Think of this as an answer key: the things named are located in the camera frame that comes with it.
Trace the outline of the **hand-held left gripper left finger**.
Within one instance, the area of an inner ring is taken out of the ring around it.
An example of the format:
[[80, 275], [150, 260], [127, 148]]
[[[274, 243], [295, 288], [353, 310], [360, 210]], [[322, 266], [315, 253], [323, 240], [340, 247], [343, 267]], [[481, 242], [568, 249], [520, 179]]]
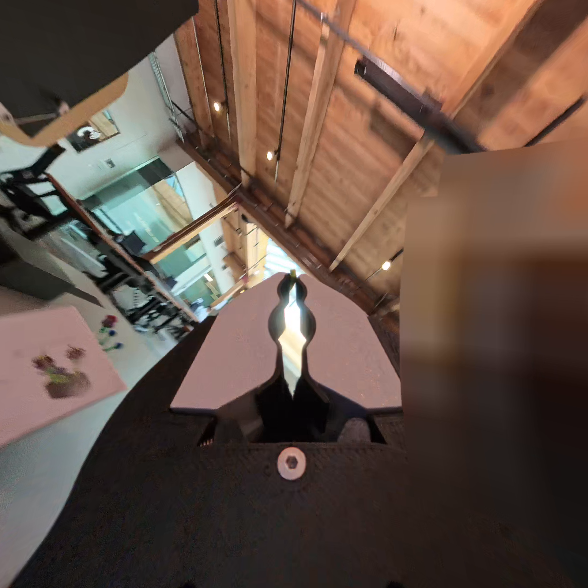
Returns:
[[220, 310], [171, 401], [171, 411], [259, 418], [255, 395], [279, 373], [277, 340], [285, 329], [290, 278], [277, 273]]

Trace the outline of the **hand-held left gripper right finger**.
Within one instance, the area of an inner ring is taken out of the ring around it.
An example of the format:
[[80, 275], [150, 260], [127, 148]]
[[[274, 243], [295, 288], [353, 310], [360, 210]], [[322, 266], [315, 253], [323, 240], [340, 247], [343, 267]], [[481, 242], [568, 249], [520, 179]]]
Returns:
[[401, 408], [401, 381], [367, 314], [312, 276], [298, 276], [299, 331], [314, 382], [379, 412]]

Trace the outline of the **wooden background desk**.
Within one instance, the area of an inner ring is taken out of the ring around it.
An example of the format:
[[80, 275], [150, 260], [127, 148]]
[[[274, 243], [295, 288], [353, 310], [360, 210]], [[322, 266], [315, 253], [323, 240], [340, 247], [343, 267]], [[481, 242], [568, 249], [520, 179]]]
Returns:
[[93, 217], [85, 210], [85, 208], [75, 198], [73, 198], [50, 173], [45, 172], [44, 174], [48, 182], [50, 182], [57, 190], [61, 202], [68, 208], [70, 212], [72, 212], [73, 216], [80, 222], [84, 223], [96, 235], [96, 237], [105, 244], [110, 252], [118, 255], [121, 260], [124, 260], [127, 269], [132, 268], [132, 277], [140, 276], [147, 280], [149, 283], [151, 283], [152, 288], [161, 297], [172, 303], [191, 322], [199, 322], [198, 318], [189, 309], [189, 307], [182, 301], [175, 298], [154, 275], [144, 270], [140, 264], [136, 263], [135, 258], [128, 254], [128, 252], [118, 243], [116, 243], [107, 231], [102, 230], [99, 224], [94, 221]]

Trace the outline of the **grey desk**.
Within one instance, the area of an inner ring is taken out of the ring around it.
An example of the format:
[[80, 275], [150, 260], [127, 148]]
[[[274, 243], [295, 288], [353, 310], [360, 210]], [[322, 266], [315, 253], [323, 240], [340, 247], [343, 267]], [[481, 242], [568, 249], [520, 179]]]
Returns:
[[127, 389], [1, 448], [1, 587], [8, 587], [59, 516], [106, 422], [126, 393], [176, 344], [119, 318], [123, 349], [109, 356]]

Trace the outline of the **LEGO flower bouquet in pot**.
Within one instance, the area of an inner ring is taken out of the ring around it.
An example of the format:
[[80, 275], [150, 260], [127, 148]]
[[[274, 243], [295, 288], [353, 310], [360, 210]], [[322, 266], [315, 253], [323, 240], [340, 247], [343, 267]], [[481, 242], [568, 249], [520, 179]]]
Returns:
[[112, 314], [106, 315], [100, 322], [99, 331], [97, 334], [100, 348], [105, 352], [113, 352], [121, 350], [123, 343], [118, 340], [118, 317]]

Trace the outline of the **instruction booklet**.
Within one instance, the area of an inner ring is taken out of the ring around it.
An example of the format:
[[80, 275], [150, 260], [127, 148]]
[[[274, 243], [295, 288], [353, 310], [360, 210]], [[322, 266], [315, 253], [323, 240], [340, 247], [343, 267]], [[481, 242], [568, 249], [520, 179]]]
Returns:
[[1, 317], [1, 447], [126, 389], [99, 327], [72, 306]]

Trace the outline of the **flat black box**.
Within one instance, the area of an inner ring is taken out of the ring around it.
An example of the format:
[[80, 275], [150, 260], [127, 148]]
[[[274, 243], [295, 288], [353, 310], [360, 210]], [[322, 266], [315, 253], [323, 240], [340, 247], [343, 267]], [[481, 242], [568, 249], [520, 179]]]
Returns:
[[5, 243], [1, 243], [1, 286], [46, 302], [69, 293], [102, 307], [95, 296], [75, 286], [47, 255], [20, 254]]

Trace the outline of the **black office chair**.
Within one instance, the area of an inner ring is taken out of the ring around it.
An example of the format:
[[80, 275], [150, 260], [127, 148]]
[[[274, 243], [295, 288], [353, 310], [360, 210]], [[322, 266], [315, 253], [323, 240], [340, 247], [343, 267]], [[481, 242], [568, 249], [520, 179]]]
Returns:
[[56, 143], [31, 166], [1, 172], [1, 192], [12, 202], [12, 206], [1, 205], [1, 219], [28, 240], [38, 240], [74, 218], [68, 209], [54, 215], [43, 201], [50, 196], [61, 198], [47, 169], [64, 152]]

